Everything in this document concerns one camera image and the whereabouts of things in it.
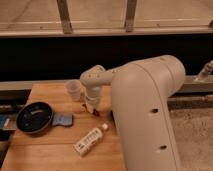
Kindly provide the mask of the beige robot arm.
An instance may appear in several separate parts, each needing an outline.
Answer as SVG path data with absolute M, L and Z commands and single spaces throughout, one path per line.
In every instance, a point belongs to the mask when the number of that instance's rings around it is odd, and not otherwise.
M 182 171 L 167 101 L 184 81 L 184 65 L 171 55 L 109 70 L 96 65 L 80 75 L 91 110 L 101 99 L 101 88 L 111 87 L 111 108 L 126 171 Z

